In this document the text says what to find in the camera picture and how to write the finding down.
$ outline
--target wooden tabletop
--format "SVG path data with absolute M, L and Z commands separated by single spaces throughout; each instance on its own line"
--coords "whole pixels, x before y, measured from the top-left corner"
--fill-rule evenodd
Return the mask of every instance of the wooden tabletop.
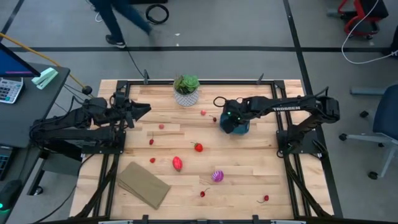
M 116 82 L 102 80 L 98 96 L 109 99 Z M 300 80 L 285 80 L 285 85 L 288 97 L 303 95 Z M 199 91 L 198 102 L 184 108 L 175 102 L 171 85 L 132 86 L 130 99 L 150 103 L 152 110 L 136 123 L 134 129 L 127 130 L 126 148 L 119 160 L 118 173 L 134 161 L 169 184 L 171 189 L 160 208 L 154 210 L 116 184 L 111 218 L 141 219 L 143 215 L 156 220 L 248 220 L 252 215 L 259 215 L 260 219 L 293 218 L 284 162 L 276 156 L 275 114 L 252 120 L 250 131 L 243 136 L 225 134 L 219 123 L 213 123 L 209 116 L 218 118 L 222 112 L 222 108 L 213 105 L 217 96 L 227 99 L 272 98 L 269 85 L 202 85 Z M 206 110 L 207 115 L 202 116 L 201 110 Z M 303 111 L 292 113 L 294 123 L 307 116 L 308 113 Z M 165 128 L 160 130 L 159 124 L 164 124 Z M 154 144 L 149 145 L 152 134 Z M 203 152 L 196 152 L 191 142 L 202 143 Z M 183 161 L 181 172 L 172 166 L 174 156 Z M 71 216 L 83 208 L 96 190 L 102 157 L 93 156 L 81 168 Z M 152 157 L 156 158 L 153 164 L 149 162 Z M 300 158 L 307 188 L 323 209 L 333 213 L 321 162 L 305 154 Z M 223 181 L 212 181 L 215 170 L 224 172 Z M 206 196 L 200 197 L 200 192 L 207 188 Z M 296 194 L 303 215 L 298 188 Z M 257 200 L 261 201 L 265 195 L 269 196 L 269 201 L 258 203 Z M 100 214 L 104 213 L 104 201 Z

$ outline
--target red chair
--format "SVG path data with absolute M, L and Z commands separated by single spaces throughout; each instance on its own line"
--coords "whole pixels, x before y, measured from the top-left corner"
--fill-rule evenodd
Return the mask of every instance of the red chair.
M 343 0 L 343 2 L 338 7 L 338 13 L 341 14 L 341 18 L 346 21 L 344 31 L 349 34 L 352 28 L 374 7 L 377 0 L 354 0 L 355 11 L 343 12 L 341 9 L 348 2 L 348 0 Z M 378 22 L 388 16 L 388 11 L 383 0 L 379 0 L 377 6 L 374 8 L 372 13 L 364 20 L 357 28 L 352 32 L 351 36 L 364 36 L 368 40 L 373 38 L 374 34 L 380 31 Z

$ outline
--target concrete floor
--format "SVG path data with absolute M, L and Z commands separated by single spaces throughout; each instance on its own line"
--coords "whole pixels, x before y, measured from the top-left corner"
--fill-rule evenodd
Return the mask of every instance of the concrete floor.
M 384 0 L 390 16 L 381 22 L 381 31 L 372 41 L 353 39 L 348 47 L 375 47 L 391 43 L 396 28 L 398 2 Z M 0 29 L 5 25 L 18 0 L 0 2 Z M 297 35 L 302 47 L 331 47 L 336 51 L 346 35 L 343 23 L 326 16 L 328 7 L 336 7 L 338 0 L 290 0 Z M 230 51 L 162 51 L 131 52 L 137 65 L 147 69 L 151 78 L 173 78 L 175 74 L 194 74 L 199 78 L 258 78 L 264 73 L 268 79 L 302 79 L 292 34 L 281 0 L 170 0 L 166 5 L 170 19 L 157 26 L 162 31 L 160 46 L 262 46 L 290 47 L 285 52 L 270 50 Z M 146 6 L 138 9 L 144 11 Z M 129 47 L 150 46 L 142 31 L 120 15 L 116 15 Z M 45 55 L 69 67 L 79 80 L 98 92 L 101 79 L 140 78 L 127 52 L 102 48 L 101 51 L 54 52 L 46 47 L 107 47 L 104 36 L 108 30 L 94 21 L 95 13 L 82 0 L 25 0 L 13 20 L 7 35 L 30 47 L 43 47 Z M 10 42 L 2 41 L 14 47 Z M 17 53 L 28 62 L 48 63 L 30 54 Z M 379 57 L 377 53 L 348 53 L 351 60 L 362 61 Z M 398 162 L 396 159 L 385 178 L 370 180 L 366 173 L 377 169 L 382 148 L 376 144 L 347 141 L 338 135 L 370 133 L 368 124 L 358 113 L 376 108 L 378 97 L 358 97 L 349 94 L 351 86 L 385 87 L 397 78 L 393 59 L 367 65 L 352 65 L 338 52 L 304 52 L 304 62 L 314 92 L 325 86 L 330 95 L 340 101 L 341 121 L 323 125 L 336 187 L 346 218 L 387 220 L 398 222 Z M 68 84 L 76 86 L 72 80 Z M 57 103 L 67 108 L 71 94 L 62 90 Z M 61 115 L 54 106 L 50 116 Z M 28 197 L 22 194 L 8 223 L 30 223 L 51 212 L 70 193 L 76 177 L 46 173 L 41 186 L 43 195 Z M 69 200 L 48 220 L 65 219 L 71 205 Z

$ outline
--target striped ball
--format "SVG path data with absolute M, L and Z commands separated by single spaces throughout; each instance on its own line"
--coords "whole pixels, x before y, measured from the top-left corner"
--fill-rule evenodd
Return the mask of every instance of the striped ball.
M 215 181 L 215 182 L 220 182 L 224 179 L 224 173 L 221 170 L 218 170 L 216 172 L 214 172 L 214 174 L 211 176 L 211 178 Z

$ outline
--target white pot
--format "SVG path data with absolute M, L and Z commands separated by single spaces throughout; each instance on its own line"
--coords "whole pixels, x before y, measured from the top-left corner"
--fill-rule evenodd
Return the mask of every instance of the white pot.
M 173 88 L 173 89 L 174 89 L 174 98 L 175 98 L 175 101 L 176 101 L 179 105 L 181 105 L 181 106 L 192 106 L 192 105 L 194 105 L 194 104 L 198 101 L 198 99 L 199 99 L 199 91 L 198 91 L 198 88 L 197 88 L 193 93 L 191 93 L 191 94 L 189 94 L 189 95 L 183 95 L 183 94 L 177 92 L 177 91 L 175 90 L 175 88 Z

